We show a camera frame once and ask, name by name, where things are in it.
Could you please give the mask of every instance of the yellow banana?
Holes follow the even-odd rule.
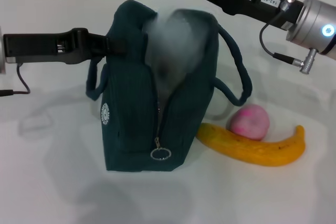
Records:
[[[196,137],[206,146],[229,157],[264,166],[281,166],[297,160],[305,151],[305,129],[299,125],[293,136],[275,143],[238,136],[219,126],[202,123]]]

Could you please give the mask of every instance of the white surface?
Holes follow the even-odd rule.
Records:
[[[73,27],[105,34],[125,0],[0,0],[3,33],[57,33]],[[236,161],[195,140],[173,172],[106,172],[99,102],[85,96],[88,62],[26,64],[32,94],[1,98],[0,223],[15,224],[334,224],[336,219],[336,61],[318,56],[311,75],[271,59],[258,41],[262,23],[228,16],[204,0],[137,0],[213,13],[236,39],[254,90],[269,112],[267,139],[306,129],[295,163],[269,168]],[[325,0],[336,4],[336,0]],[[307,50],[269,28],[271,51],[303,59]],[[241,84],[220,42],[218,74],[237,95]],[[22,89],[7,65],[0,89]],[[205,120],[225,125],[236,108],[215,92]]]

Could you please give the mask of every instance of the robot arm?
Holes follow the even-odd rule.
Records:
[[[336,59],[336,7],[319,0],[305,0],[290,2],[288,0],[208,0],[218,5],[230,15],[243,14],[288,31],[287,40],[301,47],[309,49],[305,61],[280,54],[271,54],[301,68],[301,72],[308,74],[317,53]],[[279,13],[282,4],[289,8]]]

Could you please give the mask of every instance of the black cable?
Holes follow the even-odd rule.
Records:
[[[22,82],[23,86],[27,89],[27,91],[14,91],[13,94],[30,94],[30,88],[28,87],[27,83],[23,80],[21,73],[20,73],[20,67],[23,65],[23,63],[18,63],[16,66],[16,72],[17,76],[19,77],[20,81]]]
[[[261,46],[263,47],[265,52],[271,55],[272,57],[274,57],[274,54],[266,48],[263,42],[263,32],[269,25],[273,24],[276,20],[278,20],[278,18],[280,18],[284,12],[285,12],[284,10],[280,10],[280,12],[273,19],[271,19],[268,23],[266,23],[266,25],[264,25],[264,27],[260,30],[260,33],[259,33],[259,41],[260,41]]]

